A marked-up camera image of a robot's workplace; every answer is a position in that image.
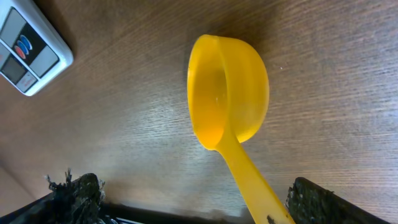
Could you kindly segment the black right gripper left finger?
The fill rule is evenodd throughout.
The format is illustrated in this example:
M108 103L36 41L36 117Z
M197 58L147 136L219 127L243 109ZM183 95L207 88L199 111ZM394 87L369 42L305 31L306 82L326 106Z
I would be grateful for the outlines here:
M51 193L1 217L1 223L103 223L100 208L104 202L105 182L94 173L56 183L45 176Z

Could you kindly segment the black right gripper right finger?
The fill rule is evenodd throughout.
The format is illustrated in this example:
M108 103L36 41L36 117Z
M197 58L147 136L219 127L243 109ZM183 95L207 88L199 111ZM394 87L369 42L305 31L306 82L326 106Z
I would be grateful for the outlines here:
M295 223L387 224L304 177L289 187L285 205Z

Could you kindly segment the yellow plastic scoop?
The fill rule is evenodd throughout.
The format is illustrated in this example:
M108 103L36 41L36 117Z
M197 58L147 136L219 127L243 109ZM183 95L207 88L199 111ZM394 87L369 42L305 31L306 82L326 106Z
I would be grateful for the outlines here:
M193 132L204 148L223 157L256 223L293 223L242 143L263 124L269 106L264 62L247 42L201 35L187 70Z

